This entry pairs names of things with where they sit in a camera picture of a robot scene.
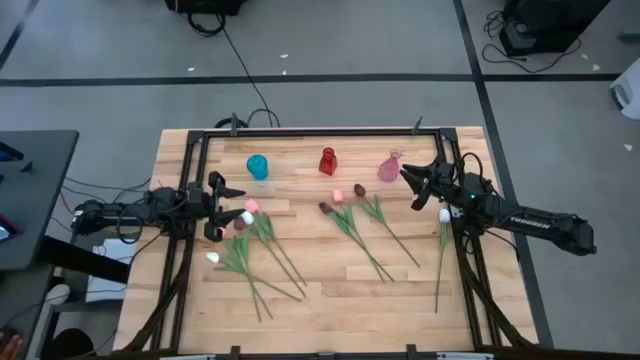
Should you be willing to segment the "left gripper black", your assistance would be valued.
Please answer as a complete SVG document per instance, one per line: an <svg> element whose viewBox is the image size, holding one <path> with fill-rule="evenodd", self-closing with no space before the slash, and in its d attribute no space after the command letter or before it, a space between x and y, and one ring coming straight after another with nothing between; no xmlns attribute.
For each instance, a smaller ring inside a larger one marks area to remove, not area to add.
<svg viewBox="0 0 640 360"><path fill-rule="evenodd" d="M226 179L217 171L209 173L208 185L218 197L236 198L246 194L243 190L229 188ZM206 192L201 183L189 183L187 193L187 213L193 219L206 220L204 236L212 242L221 242L226 226L245 212L244 209L215 212L215 197Z"/></svg>

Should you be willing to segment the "dark red artificial tulip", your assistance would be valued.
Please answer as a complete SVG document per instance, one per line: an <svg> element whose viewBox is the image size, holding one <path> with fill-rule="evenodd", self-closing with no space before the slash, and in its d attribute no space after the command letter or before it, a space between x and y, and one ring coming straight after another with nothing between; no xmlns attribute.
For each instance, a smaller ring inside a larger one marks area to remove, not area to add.
<svg viewBox="0 0 640 360"><path fill-rule="evenodd" d="M410 253L407 247L401 242L401 240L397 237L397 235L393 232L393 230L389 227L384 214L382 212L381 203L377 196L374 196L374 201L371 202L367 198L367 191L364 186L361 184L354 185L354 193L356 197L359 199L358 206L363 209L368 215L377 220L391 235L391 237L395 240L395 242L402 248L402 250L406 253L406 255L411 259L411 261L417 266L420 267L420 264L415 259L415 257Z"/></svg>
<svg viewBox="0 0 640 360"><path fill-rule="evenodd" d="M251 273L249 266L249 235L247 233L247 225L242 218L236 218L233 222L234 229L238 232L237 235L234 236L233 247L235 252L237 253L237 261L238 266L242 270L243 274L247 278L251 292L252 298L255 305L256 314L258 317L258 321L262 321L261 312L259 310L259 306L262 306L266 311L267 315L270 318L273 318L273 315L268 308L264 298L260 294L253 274Z"/></svg>
<svg viewBox="0 0 640 360"><path fill-rule="evenodd" d="M324 215L329 217L346 236L352 239L365 252L369 262L371 263L374 270L378 274L378 277L380 278L382 283L385 283L386 279L389 279L390 281L394 282L393 277L384 269L384 267L380 264L380 262L371 254L364 240L360 236L357 230L355 219L353 217L353 212L350 206L343 207L340 210L338 210L326 202L320 202L319 208Z"/></svg>

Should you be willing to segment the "pink glass vase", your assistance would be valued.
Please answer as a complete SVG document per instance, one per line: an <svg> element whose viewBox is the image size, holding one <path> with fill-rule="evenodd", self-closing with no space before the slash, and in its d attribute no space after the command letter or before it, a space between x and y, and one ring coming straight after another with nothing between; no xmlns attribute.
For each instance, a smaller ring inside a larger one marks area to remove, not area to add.
<svg viewBox="0 0 640 360"><path fill-rule="evenodd" d="M402 154L399 150L392 150L389 154L389 158L379 166L378 178L382 182L390 183L396 180L399 174L399 159L401 156Z"/></svg>

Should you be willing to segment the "teal glass vase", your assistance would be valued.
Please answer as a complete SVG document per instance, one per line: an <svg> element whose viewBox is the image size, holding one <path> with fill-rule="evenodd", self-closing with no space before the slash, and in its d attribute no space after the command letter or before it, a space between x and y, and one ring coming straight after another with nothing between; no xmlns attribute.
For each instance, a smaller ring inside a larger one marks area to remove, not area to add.
<svg viewBox="0 0 640 360"><path fill-rule="evenodd" d="M251 155L247 159L246 167L255 180L265 180L269 175L267 158L261 154Z"/></svg>

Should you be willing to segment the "red glass vase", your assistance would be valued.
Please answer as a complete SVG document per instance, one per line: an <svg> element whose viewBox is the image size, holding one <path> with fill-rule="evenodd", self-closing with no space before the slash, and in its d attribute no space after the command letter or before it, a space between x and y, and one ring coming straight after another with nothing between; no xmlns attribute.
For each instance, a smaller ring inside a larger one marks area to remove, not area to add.
<svg viewBox="0 0 640 360"><path fill-rule="evenodd" d="M337 157L334 149L331 147L324 148L319 162L319 171L328 176L332 176L335 173L337 166Z"/></svg>

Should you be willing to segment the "black desk base bar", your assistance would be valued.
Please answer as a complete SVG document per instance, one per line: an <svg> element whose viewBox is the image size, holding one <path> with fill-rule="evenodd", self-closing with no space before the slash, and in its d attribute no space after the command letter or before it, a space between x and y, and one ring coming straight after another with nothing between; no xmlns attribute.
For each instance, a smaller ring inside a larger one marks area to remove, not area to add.
<svg viewBox="0 0 640 360"><path fill-rule="evenodd" d="M122 284L127 283L130 274L126 263L49 236L42 240L36 260Z"/></svg>

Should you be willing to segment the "dark grey side desk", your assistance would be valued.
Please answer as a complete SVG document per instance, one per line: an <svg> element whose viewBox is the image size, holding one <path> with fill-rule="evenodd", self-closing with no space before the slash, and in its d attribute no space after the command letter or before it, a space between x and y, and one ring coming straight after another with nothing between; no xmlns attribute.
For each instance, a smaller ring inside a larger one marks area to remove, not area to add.
<svg viewBox="0 0 640 360"><path fill-rule="evenodd" d="M0 162L0 214L23 231L0 244L0 271L35 261L78 138L75 130L0 131L0 142L24 154Z"/></svg>

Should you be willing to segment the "white round disc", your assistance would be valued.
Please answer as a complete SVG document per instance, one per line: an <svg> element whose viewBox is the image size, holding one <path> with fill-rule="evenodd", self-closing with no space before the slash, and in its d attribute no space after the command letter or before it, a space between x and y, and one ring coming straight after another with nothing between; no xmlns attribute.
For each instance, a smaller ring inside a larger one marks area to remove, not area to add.
<svg viewBox="0 0 640 360"><path fill-rule="evenodd" d="M66 284L54 285L46 294L44 303L54 306L64 304L71 296L71 288Z"/></svg>

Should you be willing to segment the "black equipment case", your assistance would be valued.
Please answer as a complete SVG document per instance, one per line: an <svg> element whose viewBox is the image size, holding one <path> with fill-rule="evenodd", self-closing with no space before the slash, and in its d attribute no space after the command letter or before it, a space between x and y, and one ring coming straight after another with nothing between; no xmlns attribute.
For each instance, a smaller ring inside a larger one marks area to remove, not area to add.
<svg viewBox="0 0 640 360"><path fill-rule="evenodd" d="M170 11L184 14L235 16L248 0L164 0Z"/></svg>

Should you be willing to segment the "black equipment cabinet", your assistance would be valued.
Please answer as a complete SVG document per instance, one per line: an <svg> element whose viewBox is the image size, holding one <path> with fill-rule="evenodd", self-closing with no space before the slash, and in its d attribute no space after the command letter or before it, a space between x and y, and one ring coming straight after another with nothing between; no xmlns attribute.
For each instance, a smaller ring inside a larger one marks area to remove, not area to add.
<svg viewBox="0 0 640 360"><path fill-rule="evenodd" d="M499 40L508 56L563 53L611 0L508 0Z"/></svg>

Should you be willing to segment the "red-cased device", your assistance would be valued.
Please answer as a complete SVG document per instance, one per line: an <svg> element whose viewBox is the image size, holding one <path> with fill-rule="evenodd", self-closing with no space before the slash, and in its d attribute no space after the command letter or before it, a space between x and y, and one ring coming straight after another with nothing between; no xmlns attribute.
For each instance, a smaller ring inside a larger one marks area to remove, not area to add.
<svg viewBox="0 0 640 360"><path fill-rule="evenodd" d="M0 214L0 244L14 239L22 233L23 231L17 225Z"/></svg>

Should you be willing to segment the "black desk item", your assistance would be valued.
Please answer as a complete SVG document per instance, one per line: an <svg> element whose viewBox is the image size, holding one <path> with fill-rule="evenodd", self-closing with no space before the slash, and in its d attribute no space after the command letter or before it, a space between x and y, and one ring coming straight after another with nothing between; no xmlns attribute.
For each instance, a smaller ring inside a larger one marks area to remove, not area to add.
<svg viewBox="0 0 640 360"><path fill-rule="evenodd" d="M0 142L0 162L21 161L24 154L12 146Z"/></svg>

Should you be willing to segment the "white plastic container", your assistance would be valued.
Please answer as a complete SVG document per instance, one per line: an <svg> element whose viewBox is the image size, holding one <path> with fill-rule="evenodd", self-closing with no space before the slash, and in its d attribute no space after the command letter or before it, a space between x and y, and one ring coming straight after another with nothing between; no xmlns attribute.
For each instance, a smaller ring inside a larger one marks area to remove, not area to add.
<svg viewBox="0 0 640 360"><path fill-rule="evenodd" d="M640 58L613 81L610 90L621 114L640 121Z"/></svg>

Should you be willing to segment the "person's hand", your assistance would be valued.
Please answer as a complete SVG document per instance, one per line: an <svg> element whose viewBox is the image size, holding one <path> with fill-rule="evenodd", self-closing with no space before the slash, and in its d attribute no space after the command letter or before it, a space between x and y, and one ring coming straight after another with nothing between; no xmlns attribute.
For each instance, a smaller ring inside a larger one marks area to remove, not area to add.
<svg viewBox="0 0 640 360"><path fill-rule="evenodd" d="M20 335L0 333L0 360L17 360L22 344Z"/></svg>

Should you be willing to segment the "black aluminium table frame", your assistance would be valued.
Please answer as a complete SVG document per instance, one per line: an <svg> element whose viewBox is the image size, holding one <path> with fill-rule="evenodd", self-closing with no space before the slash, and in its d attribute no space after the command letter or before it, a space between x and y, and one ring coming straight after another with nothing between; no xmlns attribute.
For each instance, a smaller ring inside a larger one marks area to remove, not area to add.
<svg viewBox="0 0 640 360"><path fill-rule="evenodd" d="M332 176L319 171L322 151L337 157ZM294 301L259 284L270 318L259 306L259 323L249 284L241 275L217 270L205 258L218 245L198 235L194 242L184 298L168 309L157 337L160 346L182 353L242 354L402 352L415 344L421 352L470 350L477 344L505 344L479 299L461 282L454 244L446 246L439 309L434 312L439 257L440 203L420 212L402 181L378 179L379 164L392 150L407 163L425 164L450 145L432 130L416 136L405 129L253 130L228 137L214 132L202 145L189 130L162 133L153 186L176 186L221 173L227 184L246 192L267 213L276 241L250 243L250 266L262 280L298 298ZM246 167L254 154L267 158L269 175L255 180ZM389 232L358 206L354 185L367 198L377 196L384 217L417 267ZM371 254L393 277L382 283L365 252L320 208L338 208L332 191L344 193L357 230Z"/></svg>

